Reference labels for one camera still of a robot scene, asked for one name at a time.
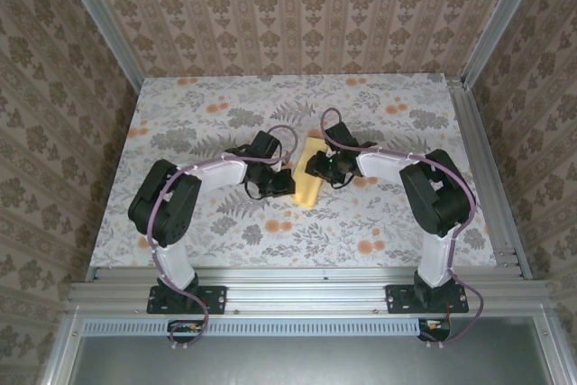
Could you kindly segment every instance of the yellow object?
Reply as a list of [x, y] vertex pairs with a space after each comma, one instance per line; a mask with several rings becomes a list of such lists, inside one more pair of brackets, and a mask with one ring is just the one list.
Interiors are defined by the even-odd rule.
[[323, 180], [306, 174], [305, 168], [312, 156], [316, 155], [318, 151], [326, 152], [327, 149], [328, 146], [324, 140], [307, 137], [305, 149], [300, 156], [300, 160], [298, 160], [297, 168], [293, 175], [295, 180], [294, 201], [297, 205], [305, 207], [313, 207], [315, 205]]

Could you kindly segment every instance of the black bracket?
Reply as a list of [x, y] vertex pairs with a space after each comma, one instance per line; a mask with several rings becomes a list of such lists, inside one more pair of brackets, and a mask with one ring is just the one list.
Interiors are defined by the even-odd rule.
[[[202, 307], [192, 299], [180, 295], [162, 280], [159, 285], [152, 286], [148, 297], [146, 312], [149, 315], [202, 315]], [[226, 286], [198, 286], [198, 276], [185, 289], [199, 298], [208, 309], [210, 315], [223, 315], [226, 309]]]
[[[373, 142], [359, 144], [344, 122], [339, 122], [338, 124], [333, 125], [325, 132], [326, 135], [335, 142], [341, 143], [344, 146], [350, 146], [353, 148], [370, 148], [377, 144]], [[347, 174], [362, 176], [356, 163], [356, 158], [360, 153], [359, 151], [343, 150], [328, 141], [326, 141], [326, 143], [335, 154], [331, 157], [327, 157], [326, 152], [317, 152], [316, 155], [312, 156], [307, 162], [305, 168], [306, 174], [321, 178], [331, 185], [343, 184]]]
[[429, 288], [415, 273], [415, 284], [391, 284], [385, 287], [390, 315], [468, 313], [465, 289], [454, 280], [439, 288]]
[[[280, 147], [278, 139], [259, 131], [251, 144], [244, 144], [238, 148], [227, 149], [226, 152], [239, 157], [272, 158]], [[251, 182], [259, 189], [259, 197], [252, 197], [246, 184]], [[246, 174], [243, 183], [250, 198], [262, 199], [265, 197], [279, 197], [295, 194], [295, 181], [291, 176], [290, 169], [275, 171], [270, 164], [264, 162], [247, 163]]]

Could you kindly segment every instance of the table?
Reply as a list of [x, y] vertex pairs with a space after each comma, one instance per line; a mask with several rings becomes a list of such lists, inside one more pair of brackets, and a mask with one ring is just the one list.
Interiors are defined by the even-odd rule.
[[[154, 161], [200, 162], [250, 142], [260, 129], [290, 124], [300, 138], [294, 167], [330, 106], [360, 142], [421, 154], [446, 150], [476, 191], [443, 74], [147, 78], [91, 265], [152, 265], [127, 209]], [[289, 133], [275, 134], [291, 146]], [[199, 198], [181, 242], [195, 267], [359, 268], [418, 265], [421, 234], [400, 185], [355, 179], [338, 191], [324, 184], [314, 209], [290, 197], [255, 201], [240, 186], [223, 188]], [[455, 264], [495, 265], [481, 209], [457, 243]]]

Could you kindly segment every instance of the gray panel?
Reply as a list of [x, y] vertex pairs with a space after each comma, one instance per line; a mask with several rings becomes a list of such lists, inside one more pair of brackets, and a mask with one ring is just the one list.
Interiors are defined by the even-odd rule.
[[172, 350], [163, 337], [90, 337], [72, 378], [83, 385], [552, 383], [530, 318], [482, 319], [443, 349], [415, 337], [207, 337], [187, 350]]

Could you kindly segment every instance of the patterned wallpaper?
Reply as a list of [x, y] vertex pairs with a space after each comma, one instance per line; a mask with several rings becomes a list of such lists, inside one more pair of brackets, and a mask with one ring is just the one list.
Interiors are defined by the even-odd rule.
[[0, 383], [41, 374], [134, 102], [80, 0], [0, 0]]
[[523, 0], [473, 92], [533, 272], [576, 350], [577, 0]]
[[105, 0], [147, 77], [459, 75], [498, 0]]

